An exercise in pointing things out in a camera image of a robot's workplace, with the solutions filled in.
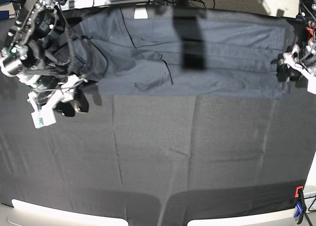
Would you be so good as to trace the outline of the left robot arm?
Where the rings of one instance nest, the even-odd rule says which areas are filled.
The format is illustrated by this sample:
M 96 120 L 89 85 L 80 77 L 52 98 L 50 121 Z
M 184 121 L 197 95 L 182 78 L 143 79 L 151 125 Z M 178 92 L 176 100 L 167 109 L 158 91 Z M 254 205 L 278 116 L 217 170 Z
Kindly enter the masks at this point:
M 298 19 L 302 19 L 308 32 L 307 41 L 295 44 L 278 55 L 277 78 L 280 82 L 300 81 L 307 91 L 316 93 L 316 0 L 299 0 Z

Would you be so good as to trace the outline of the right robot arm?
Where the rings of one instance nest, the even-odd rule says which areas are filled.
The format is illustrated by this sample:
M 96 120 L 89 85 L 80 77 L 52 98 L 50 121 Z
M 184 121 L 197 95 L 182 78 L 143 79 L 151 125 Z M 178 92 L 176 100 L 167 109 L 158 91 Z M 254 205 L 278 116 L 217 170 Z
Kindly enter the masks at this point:
M 89 110 L 80 88 L 86 78 L 73 71 L 75 50 L 71 27 L 60 8 L 66 1 L 25 0 L 0 52 L 1 72 L 8 77 L 17 77 L 31 90 L 27 101 L 34 109 L 31 116 L 37 129 L 55 124 L 55 113 L 73 117 Z M 64 25 L 69 50 L 65 61 L 43 46 L 58 21 Z

